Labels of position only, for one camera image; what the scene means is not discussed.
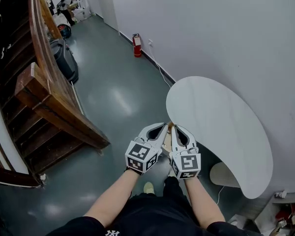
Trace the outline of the person's left forearm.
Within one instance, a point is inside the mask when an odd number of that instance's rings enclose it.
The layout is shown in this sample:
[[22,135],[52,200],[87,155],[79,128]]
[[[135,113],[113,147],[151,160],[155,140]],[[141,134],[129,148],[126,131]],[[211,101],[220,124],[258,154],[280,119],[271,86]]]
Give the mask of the person's left forearm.
[[140,175],[126,170],[91,206],[86,217],[98,220],[104,227],[112,224],[124,208]]

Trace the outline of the white round table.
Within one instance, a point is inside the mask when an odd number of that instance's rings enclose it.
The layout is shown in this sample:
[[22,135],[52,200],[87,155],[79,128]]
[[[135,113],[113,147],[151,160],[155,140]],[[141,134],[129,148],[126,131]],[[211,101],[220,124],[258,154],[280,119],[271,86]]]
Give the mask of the white round table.
[[191,76],[170,88],[166,108],[174,124],[220,159],[209,174],[214,184],[240,188],[249,199],[264,193],[273,172],[270,144],[261,122],[237,94],[215,80]]

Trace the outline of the white ceramic fixture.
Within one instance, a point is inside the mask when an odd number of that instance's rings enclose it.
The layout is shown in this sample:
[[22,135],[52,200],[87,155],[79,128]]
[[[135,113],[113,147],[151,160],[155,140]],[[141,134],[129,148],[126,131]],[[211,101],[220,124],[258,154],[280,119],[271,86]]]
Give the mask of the white ceramic fixture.
[[78,7],[72,12],[78,23],[91,17],[91,10],[87,0],[79,0]]

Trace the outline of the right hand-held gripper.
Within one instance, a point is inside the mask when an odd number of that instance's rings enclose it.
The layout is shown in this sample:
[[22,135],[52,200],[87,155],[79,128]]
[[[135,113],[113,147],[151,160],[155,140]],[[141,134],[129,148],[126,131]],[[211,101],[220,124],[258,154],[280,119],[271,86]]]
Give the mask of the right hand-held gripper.
[[171,144],[170,165],[176,178],[191,179],[197,177],[201,170],[201,154],[198,153],[194,135],[180,125],[173,125],[171,128]]

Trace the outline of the red box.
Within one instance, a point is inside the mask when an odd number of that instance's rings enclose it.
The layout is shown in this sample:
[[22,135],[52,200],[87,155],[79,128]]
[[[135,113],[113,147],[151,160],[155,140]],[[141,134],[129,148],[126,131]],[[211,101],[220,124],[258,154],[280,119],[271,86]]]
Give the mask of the red box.
[[295,212],[295,205],[294,204],[282,204],[280,206],[279,212],[276,214],[275,218],[277,221],[282,219],[289,220],[293,216]]

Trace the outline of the person's right forearm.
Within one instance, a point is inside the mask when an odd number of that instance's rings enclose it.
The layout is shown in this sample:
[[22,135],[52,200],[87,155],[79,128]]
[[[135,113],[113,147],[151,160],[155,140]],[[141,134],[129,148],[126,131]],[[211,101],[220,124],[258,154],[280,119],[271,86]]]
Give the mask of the person's right forearm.
[[215,222],[225,222],[225,218],[212,197],[207,193],[198,178],[184,180],[193,212],[202,228]]

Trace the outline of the white door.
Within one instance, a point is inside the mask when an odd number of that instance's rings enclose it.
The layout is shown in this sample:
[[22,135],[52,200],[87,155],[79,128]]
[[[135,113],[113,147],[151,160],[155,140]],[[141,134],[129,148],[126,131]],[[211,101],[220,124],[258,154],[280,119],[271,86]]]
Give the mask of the white door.
[[99,0],[99,4],[104,22],[111,28],[118,31],[118,23],[113,0]]

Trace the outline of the person's black shirt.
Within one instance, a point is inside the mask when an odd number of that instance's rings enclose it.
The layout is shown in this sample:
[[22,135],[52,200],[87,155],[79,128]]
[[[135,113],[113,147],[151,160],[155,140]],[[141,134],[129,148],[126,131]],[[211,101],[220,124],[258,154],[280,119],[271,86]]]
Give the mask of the person's black shirt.
[[157,196],[131,198],[113,223],[78,217],[46,236],[262,236],[227,222],[199,226],[190,207]]

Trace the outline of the person's beige left shoe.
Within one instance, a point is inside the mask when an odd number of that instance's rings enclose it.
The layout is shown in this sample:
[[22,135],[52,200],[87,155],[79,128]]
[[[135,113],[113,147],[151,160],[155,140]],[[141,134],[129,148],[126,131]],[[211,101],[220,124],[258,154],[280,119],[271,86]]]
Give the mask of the person's beige left shoe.
[[146,182],[144,184],[143,192],[145,194],[155,194],[153,184],[151,182],[149,182],[149,181]]

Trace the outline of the round red and black vacuum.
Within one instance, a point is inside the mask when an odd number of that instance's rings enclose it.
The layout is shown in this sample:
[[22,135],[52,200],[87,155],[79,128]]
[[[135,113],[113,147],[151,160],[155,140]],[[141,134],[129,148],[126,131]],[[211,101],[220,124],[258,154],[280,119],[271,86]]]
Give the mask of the round red and black vacuum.
[[67,39],[71,37],[72,35],[71,26],[67,24],[59,24],[58,29],[62,35],[62,38]]

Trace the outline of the wooden staircase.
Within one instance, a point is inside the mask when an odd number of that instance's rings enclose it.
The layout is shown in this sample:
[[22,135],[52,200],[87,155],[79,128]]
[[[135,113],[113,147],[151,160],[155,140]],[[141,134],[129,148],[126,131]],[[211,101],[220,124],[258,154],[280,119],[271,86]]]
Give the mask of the wooden staircase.
[[38,187],[41,175],[108,138],[83,114],[50,38],[62,39],[44,0],[0,0],[0,184]]

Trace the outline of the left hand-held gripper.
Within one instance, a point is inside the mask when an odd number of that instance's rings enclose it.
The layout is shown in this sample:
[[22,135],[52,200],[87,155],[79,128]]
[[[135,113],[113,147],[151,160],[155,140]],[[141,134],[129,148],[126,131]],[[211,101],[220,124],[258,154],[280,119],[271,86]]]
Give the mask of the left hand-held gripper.
[[126,168],[139,175],[145,174],[158,162],[162,145],[166,138],[168,124],[155,123],[145,127],[134,141],[131,141],[126,153]]

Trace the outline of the red fire extinguisher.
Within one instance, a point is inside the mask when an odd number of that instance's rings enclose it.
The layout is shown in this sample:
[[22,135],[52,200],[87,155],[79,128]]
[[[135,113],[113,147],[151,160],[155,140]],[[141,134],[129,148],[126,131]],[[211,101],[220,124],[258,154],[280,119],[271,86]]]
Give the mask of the red fire extinguisher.
[[140,58],[142,56],[141,38],[138,33],[132,36],[134,57]]

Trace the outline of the person's black trousers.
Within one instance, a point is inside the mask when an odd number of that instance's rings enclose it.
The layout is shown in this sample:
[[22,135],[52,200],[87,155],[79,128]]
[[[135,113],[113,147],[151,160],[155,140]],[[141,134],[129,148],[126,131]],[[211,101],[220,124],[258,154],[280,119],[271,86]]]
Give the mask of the person's black trousers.
[[172,199],[187,199],[176,177],[167,177],[164,180],[163,197]]

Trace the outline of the small tan object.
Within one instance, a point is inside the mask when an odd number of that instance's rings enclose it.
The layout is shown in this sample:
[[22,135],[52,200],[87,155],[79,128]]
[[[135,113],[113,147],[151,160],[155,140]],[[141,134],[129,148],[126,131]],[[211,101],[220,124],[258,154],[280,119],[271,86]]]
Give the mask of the small tan object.
[[163,154],[165,154],[167,157],[170,156],[170,152],[172,151],[172,135],[171,135],[171,129],[173,127],[172,122],[168,122],[168,130],[167,134],[165,136],[165,140],[162,145]]

